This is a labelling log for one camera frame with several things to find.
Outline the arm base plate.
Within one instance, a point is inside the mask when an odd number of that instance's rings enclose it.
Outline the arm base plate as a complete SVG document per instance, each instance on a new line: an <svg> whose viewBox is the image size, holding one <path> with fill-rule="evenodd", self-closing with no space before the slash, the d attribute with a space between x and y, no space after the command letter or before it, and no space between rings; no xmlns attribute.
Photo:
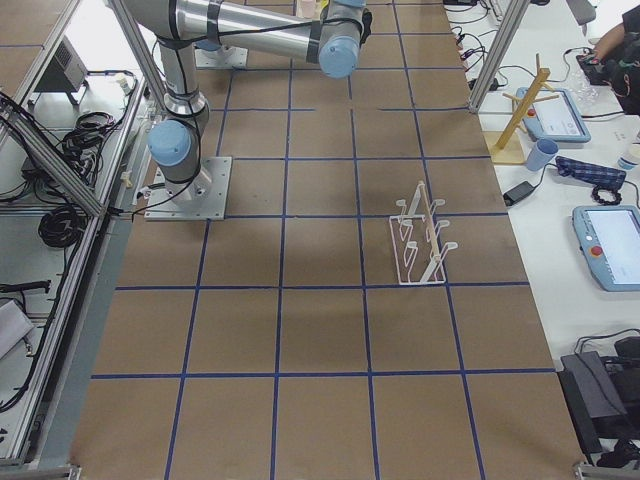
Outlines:
<svg viewBox="0 0 640 480"><path fill-rule="evenodd" d="M195 49L196 68L200 70L235 70L245 69L248 50L239 47L223 46L209 51Z"/></svg>
<svg viewBox="0 0 640 480"><path fill-rule="evenodd" d="M231 157L206 157L189 187L169 183L150 193L151 206L144 211L150 221L223 220L231 177Z"/></svg>

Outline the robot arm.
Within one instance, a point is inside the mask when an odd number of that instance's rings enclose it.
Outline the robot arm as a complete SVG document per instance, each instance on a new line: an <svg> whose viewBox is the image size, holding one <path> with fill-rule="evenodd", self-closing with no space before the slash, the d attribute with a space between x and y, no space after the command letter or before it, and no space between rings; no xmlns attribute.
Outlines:
<svg viewBox="0 0 640 480"><path fill-rule="evenodd" d="M169 199L179 204L200 201L213 183L201 158L209 103L196 76L197 50L215 55L247 49L297 58L341 79L356 69L372 23L362 1L331 1L309 19L228 1L128 1L125 6L158 41L167 116L150 131L148 147Z"/></svg>

